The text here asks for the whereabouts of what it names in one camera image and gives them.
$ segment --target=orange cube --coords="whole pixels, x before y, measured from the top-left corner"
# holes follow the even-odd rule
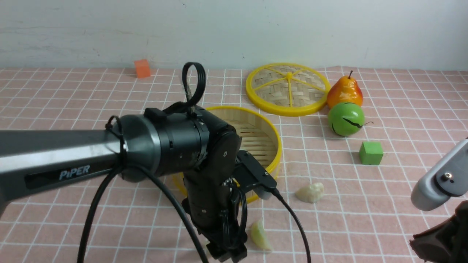
[[[151,76],[148,60],[141,59],[135,61],[135,69],[137,71],[137,78],[147,78]]]

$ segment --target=green cube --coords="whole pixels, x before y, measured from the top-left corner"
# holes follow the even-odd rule
[[[362,164],[379,165],[382,161],[383,150],[380,142],[365,141],[359,150],[359,158]]]

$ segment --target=screw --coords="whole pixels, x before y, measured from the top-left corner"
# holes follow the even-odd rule
[[[452,174],[451,174],[451,173],[444,173],[444,174],[442,175],[442,180],[443,180],[443,181],[447,181],[447,180],[449,180],[449,179],[451,179],[451,178],[452,178]]]

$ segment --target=pale green fruit slice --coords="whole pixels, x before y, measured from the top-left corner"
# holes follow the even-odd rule
[[[315,203],[323,197],[323,184],[314,183],[309,186],[304,186],[296,191],[296,197],[302,202]]]
[[[266,236],[265,229],[263,228],[263,223],[261,220],[252,224],[250,229],[250,238],[252,239],[253,243],[256,244],[259,248],[267,251],[273,251],[273,248],[268,241]]]

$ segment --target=silver arm tube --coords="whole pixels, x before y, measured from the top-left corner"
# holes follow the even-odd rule
[[[127,160],[156,172],[161,142],[155,126],[142,115],[123,116],[121,123]],[[0,131],[0,218],[16,199],[108,174],[119,154],[120,140],[106,130]],[[129,170],[121,176],[146,178]]]
[[[106,130],[0,131],[0,216],[13,200],[109,173],[119,152]]]

